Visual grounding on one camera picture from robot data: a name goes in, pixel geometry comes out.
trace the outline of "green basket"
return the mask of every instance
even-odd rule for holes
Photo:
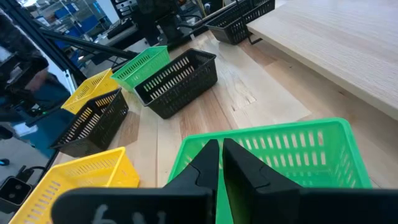
[[[125,64],[111,76],[123,88],[134,91],[134,87],[170,62],[167,46],[149,47]]]
[[[372,187],[351,127],[342,118],[189,136],[183,140],[169,182],[184,170],[210,139],[217,139],[222,149],[224,138],[234,139],[303,187]],[[220,155],[216,222],[233,223],[221,158]]]

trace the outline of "plastic basket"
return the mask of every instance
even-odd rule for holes
[[[12,218],[12,224],[48,224],[56,199],[79,187],[138,187],[124,147],[52,167]]]
[[[117,89],[118,83],[110,78],[112,74],[108,69],[86,79],[61,108],[77,114],[88,100]]]
[[[73,157],[107,150],[129,107],[121,89],[89,100],[51,148]]]
[[[303,187],[371,188],[351,127],[341,118],[189,136],[183,140],[169,181],[210,139],[217,139],[222,148],[224,138],[234,139],[277,172]],[[217,223],[233,223],[222,170],[218,181],[216,220]]]
[[[217,40],[238,44],[249,35],[247,23],[275,9],[275,0],[244,0],[228,9],[209,23],[207,27]]]
[[[170,62],[167,46],[149,47],[120,68],[111,78],[123,88],[134,91],[134,87]]]
[[[136,86],[136,94],[144,106],[169,118],[217,82],[215,58],[189,49]]]

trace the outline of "wooden table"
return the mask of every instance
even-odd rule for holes
[[[375,187],[398,187],[398,122],[265,41],[232,46],[206,32],[189,48],[217,55],[218,83],[170,119],[124,92],[129,114],[111,148],[125,146],[140,187],[162,187],[182,139],[190,134],[339,116],[354,130]],[[60,155],[56,163],[71,159]]]
[[[398,2],[296,0],[248,27],[398,119]]]

